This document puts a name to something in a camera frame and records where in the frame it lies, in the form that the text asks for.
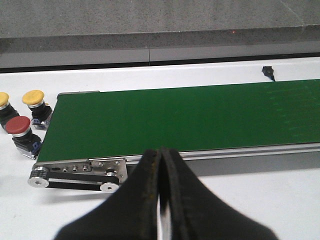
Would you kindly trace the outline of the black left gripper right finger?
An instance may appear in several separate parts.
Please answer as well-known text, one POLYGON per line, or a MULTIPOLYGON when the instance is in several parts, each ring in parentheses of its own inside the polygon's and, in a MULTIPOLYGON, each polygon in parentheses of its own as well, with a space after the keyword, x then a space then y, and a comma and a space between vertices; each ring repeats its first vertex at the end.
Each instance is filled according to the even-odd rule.
POLYGON ((160 205, 169 205, 172 240, 275 240, 268 227, 213 194, 175 149, 162 148, 160 205))

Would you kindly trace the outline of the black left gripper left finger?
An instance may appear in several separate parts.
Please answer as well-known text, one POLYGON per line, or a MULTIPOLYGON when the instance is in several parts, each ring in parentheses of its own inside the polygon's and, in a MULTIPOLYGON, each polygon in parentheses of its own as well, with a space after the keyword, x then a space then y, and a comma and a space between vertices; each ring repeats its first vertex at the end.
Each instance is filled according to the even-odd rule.
POLYGON ((91 212, 62 227, 57 240, 157 239, 160 154, 148 149, 124 184, 91 212))

